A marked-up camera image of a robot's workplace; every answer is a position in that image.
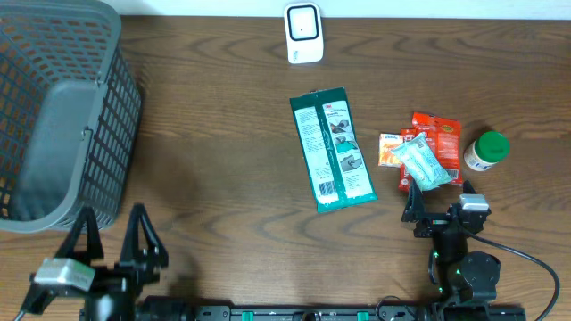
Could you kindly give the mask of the red snack packet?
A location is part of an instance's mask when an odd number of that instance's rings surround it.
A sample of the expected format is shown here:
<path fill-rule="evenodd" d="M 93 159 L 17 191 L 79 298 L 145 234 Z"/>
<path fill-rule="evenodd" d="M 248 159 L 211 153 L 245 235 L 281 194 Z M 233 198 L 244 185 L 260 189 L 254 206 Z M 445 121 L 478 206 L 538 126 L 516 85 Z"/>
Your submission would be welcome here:
<path fill-rule="evenodd" d="M 426 141 L 436 159 L 451 176 L 450 184 L 462 185 L 459 162 L 460 123 L 418 111 L 413 113 L 411 123 L 418 134 L 426 134 Z"/>

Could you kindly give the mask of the green 3M glove package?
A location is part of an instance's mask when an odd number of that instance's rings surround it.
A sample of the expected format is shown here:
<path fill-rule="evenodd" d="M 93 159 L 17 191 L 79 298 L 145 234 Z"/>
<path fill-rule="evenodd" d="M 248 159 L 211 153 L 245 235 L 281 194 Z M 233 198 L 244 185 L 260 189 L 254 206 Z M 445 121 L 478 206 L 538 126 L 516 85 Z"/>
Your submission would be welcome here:
<path fill-rule="evenodd" d="M 290 106 L 317 212 L 375 201 L 345 88 L 294 97 Z"/>

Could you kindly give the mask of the orange Kleenex tissue pack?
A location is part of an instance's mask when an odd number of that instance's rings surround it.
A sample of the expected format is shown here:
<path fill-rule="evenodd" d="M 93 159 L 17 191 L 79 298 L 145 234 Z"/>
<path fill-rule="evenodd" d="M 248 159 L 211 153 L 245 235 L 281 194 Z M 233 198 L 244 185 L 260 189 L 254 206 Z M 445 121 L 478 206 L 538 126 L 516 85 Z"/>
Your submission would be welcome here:
<path fill-rule="evenodd" d="M 401 161 L 392 154 L 392 150 L 402 143 L 401 135 L 381 133 L 378 140 L 378 165 L 399 168 Z"/>

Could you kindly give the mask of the mint green wipe packet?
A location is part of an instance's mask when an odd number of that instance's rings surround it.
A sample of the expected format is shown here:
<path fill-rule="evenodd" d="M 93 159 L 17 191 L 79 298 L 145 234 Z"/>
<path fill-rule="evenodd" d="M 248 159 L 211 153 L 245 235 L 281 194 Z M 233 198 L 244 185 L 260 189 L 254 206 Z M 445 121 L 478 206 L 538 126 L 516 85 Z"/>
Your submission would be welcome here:
<path fill-rule="evenodd" d="M 405 165 L 421 191 L 430 191 L 452 181 L 428 145 L 425 132 L 398 145 L 392 154 Z"/>

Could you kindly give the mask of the red coffee stick sachet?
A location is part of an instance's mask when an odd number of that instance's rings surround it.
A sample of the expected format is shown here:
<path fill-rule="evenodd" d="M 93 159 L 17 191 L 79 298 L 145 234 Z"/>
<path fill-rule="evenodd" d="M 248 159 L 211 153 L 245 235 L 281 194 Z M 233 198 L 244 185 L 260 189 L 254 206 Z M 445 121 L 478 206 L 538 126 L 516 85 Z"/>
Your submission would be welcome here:
<path fill-rule="evenodd" d="M 415 128 L 403 128 L 401 130 L 401 136 L 404 142 L 408 142 L 417 135 L 417 130 Z M 400 181 L 398 188 L 403 192 L 408 192 L 410 189 L 410 174 L 406 169 L 404 164 L 400 167 Z"/>

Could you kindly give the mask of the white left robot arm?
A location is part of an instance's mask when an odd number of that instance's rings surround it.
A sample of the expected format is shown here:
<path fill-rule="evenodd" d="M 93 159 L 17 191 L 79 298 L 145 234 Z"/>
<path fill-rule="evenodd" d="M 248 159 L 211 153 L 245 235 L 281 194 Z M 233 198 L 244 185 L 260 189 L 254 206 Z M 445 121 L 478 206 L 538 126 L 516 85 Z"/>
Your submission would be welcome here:
<path fill-rule="evenodd" d="M 137 299 L 148 284 L 160 281 L 169 254 L 142 203 L 133 206 L 114 267 L 93 267 L 104 257 L 95 211 L 85 207 L 52 258 L 29 275 L 29 289 L 14 318 L 40 316 L 57 297 L 84 301 L 81 320 L 187 320 L 192 310 L 166 296 Z"/>

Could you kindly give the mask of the green-lid white jar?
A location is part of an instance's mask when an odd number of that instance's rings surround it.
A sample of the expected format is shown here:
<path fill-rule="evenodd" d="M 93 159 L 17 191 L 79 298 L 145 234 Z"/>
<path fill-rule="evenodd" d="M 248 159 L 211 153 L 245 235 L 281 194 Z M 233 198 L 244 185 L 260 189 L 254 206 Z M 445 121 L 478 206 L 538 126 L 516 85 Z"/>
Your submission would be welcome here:
<path fill-rule="evenodd" d="M 509 151 L 510 145 L 506 136 L 497 131 L 488 131 L 465 150 L 464 161 L 474 171 L 486 171 L 503 161 Z"/>

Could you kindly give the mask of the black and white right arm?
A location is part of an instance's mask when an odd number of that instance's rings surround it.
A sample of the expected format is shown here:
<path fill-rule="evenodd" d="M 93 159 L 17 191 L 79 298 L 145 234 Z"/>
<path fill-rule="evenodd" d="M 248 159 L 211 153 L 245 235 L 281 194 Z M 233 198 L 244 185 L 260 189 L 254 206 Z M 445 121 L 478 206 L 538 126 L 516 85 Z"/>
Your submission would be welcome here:
<path fill-rule="evenodd" d="M 430 238 L 428 273 L 441 297 L 417 307 L 416 320 L 490 320 L 501 263 L 493 255 L 470 251 L 468 238 L 483 230 L 490 205 L 466 181 L 463 193 L 445 212 L 428 212 L 416 182 L 410 183 L 401 220 L 415 225 L 416 238 Z"/>

